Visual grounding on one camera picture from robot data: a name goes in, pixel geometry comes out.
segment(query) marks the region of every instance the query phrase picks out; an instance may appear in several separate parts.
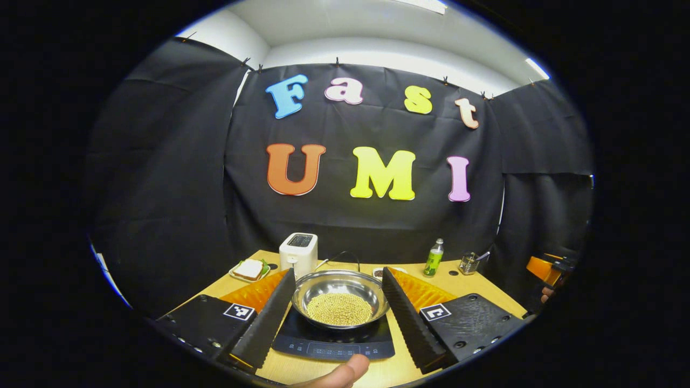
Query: orange object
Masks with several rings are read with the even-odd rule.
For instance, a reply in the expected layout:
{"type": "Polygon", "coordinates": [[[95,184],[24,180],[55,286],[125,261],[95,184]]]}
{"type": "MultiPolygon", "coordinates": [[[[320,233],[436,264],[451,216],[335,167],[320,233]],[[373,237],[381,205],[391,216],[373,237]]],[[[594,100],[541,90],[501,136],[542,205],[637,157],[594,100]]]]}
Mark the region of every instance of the orange object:
{"type": "Polygon", "coordinates": [[[261,312],[264,306],[266,306],[266,303],[273,294],[275,287],[278,287],[278,284],[281,280],[283,280],[283,277],[286,273],[288,273],[287,269],[285,271],[280,271],[270,276],[266,276],[258,282],[248,284],[240,289],[234,290],[228,295],[220,297],[220,300],[252,307],[258,314],[261,312]]]}
{"type": "Polygon", "coordinates": [[[419,311],[422,307],[431,306],[438,303],[448,302],[456,299],[457,296],[440,289],[422,279],[416,278],[405,272],[398,271],[394,268],[388,267],[397,283],[407,295],[407,298],[412,302],[415,310],[419,311]]]}
{"type": "Polygon", "coordinates": [[[536,275],[539,279],[543,280],[544,283],[553,286],[558,281],[558,278],[560,278],[562,272],[553,269],[552,266],[552,262],[547,262],[546,260],[542,260],[540,258],[535,258],[534,256],[532,256],[529,259],[529,263],[527,263],[527,270],[536,275]]]}

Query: induction cooktop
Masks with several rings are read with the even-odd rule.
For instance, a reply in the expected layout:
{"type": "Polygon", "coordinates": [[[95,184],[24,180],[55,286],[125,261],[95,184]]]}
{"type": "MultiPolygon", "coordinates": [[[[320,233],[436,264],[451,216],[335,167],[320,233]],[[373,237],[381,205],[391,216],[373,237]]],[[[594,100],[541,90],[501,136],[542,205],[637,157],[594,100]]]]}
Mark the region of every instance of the induction cooktop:
{"type": "Polygon", "coordinates": [[[348,360],[364,354],[370,360],[395,355],[388,318],[354,329],[334,330],[318,327],[290,307],[271,347],[279,352],[318,360],[348,360]]]}

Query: metal bowl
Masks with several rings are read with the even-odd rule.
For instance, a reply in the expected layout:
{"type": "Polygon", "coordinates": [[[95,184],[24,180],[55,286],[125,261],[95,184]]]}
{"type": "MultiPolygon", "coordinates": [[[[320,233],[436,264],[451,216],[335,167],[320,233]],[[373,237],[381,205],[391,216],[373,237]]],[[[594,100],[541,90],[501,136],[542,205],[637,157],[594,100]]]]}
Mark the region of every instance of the metal bowl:
{"type": "Polygon", "coordinates": [[[388,301],[382,290],[382,283],[373,276],[357,271],[332,269],[312,272],[298,279],[293,294],[293,307],[309,322],[329,329],[354,329],[386,315],[388,301]],[[365,323],[352,326],[337,326],[316,321],[306,313],[306,306],[312,298],[325,293],[351,293],[364,299],[371,306],[371,317],[365,323]]]}

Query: green dish soap bottle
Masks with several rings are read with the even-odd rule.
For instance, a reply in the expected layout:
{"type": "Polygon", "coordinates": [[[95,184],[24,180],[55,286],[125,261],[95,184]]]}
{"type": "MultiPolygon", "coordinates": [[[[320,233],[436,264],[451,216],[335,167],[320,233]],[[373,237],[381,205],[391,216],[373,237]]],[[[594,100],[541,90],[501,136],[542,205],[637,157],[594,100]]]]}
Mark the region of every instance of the green dish soap bottle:
{"type": "Polygon", "coordinates": [[[429,251],[429,258],[426,261],[426,267],[424,268],[424,276],[432,278],[436,275],[436,270],[438,269],[438,264],[441,262],[443,257],[443,239],[440,238],[436,240],[436,245],[431,247],[429,251]]]}

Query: sandwich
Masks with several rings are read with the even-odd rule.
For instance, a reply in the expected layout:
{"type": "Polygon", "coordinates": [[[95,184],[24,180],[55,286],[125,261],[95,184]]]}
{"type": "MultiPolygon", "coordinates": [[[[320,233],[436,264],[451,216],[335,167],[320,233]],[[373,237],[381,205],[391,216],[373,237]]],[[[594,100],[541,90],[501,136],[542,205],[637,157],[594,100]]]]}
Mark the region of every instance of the sandwich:
{"type": "Polygon", "coordinates": [[[247,259],[233,270],[233,275],[250,281],[258,280],[264,270],[264,263],[259,260],[247,259]]]}

